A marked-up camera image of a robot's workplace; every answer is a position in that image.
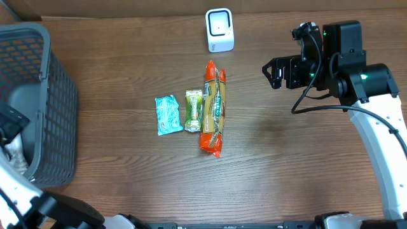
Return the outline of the white tube gold cap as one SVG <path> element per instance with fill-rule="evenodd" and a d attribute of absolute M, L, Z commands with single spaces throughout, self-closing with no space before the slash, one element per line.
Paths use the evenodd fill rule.
<path fill-rule="evenodd" d="M 29 164 L 24 157 L 24 148 L 21 135 L 18 134 L 12 142 L 5 145 L 6 156 L 11 166 L 21 174 L 24 174 L 29 168 Z"/>

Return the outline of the orange spaghetti packet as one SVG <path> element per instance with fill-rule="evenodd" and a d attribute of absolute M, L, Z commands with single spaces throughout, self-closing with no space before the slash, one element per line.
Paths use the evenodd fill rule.
<path fill-rule="evenodd" d="M 226 116 L 226 71 L 219 70 L 210 60 L 206 66 L 203 89 L 202 127 L 199 137 L 200 149 L 221 155 L 223 127 Z"/>

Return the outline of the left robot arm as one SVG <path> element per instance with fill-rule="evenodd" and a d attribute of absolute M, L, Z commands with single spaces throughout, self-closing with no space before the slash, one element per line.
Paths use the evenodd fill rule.
<path fill-rule="evenodd" d="M 76 150 L 77 150 L 77 115 L 78 103 L 72 108 L 74 118 L 73 138 L 68 140 L 63 149 L 67 153 L 72 149 L 72 171 L 76 173 Z M 54 136 L 53 130 L 48 134 L 48 126 L 45 124 L 46 116 L 39 116 L 39 127 L 41 136 L 39 137 L 39 150 L 42 152 L 46 148 L 48 136 Z M 1 106 L 1 150 L 4 144 L 12 142 L 16 136 L 29 123 L 29 119 L 14 108 Z M 94 209 L 86 202 L 77 198 L 41 191 L 32 184 L 26 177 L 21 175 L 6 161 L 7 158 L 1 158 L 1 198 L 3 198 L 6 207 L 1 207 L 1 222 L 6 228 L 38 228 L 45 218 L 52 218 L 56 222 L 52 228 L 152 228 L 131 214 L 118 214 L 113 217 L 104 217 L 99 211 Z"/>

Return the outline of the teal tissue packet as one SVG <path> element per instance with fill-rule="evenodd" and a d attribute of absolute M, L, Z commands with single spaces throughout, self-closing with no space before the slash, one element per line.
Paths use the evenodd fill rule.
<path fill-rule="evenodd" d="M 171 134 L 183 130 L 179 104 L 173 95 L 155 98 L 158 135 Z"/>

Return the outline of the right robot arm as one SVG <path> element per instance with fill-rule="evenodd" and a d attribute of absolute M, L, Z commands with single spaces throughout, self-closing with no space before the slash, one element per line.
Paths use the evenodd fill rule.
<path fill-rule="evenodd" d="M 291 32 L 298 55 L 276 57 L 262 68 L 274 89 L 314 88 L 335 97 L 349 115 L 375 171 L 382 198 L 382 219 L 347 211 L 317 215 L 307 228 L 406 227 L 406 124 L 399 89 L 385 64 L 368 64 L 362 26 L 356 20 L 318 26 L 302 23 Z"/>

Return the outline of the green snack packet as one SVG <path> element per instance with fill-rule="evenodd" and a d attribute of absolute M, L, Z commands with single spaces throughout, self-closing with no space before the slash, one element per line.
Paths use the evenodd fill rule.
<path fill-rule="evenodd" d="M 201 90 L 186 91 L 186 121 L 184 126 L 188 132 L 199 132 L 201 129 L 202 103 Z"/>

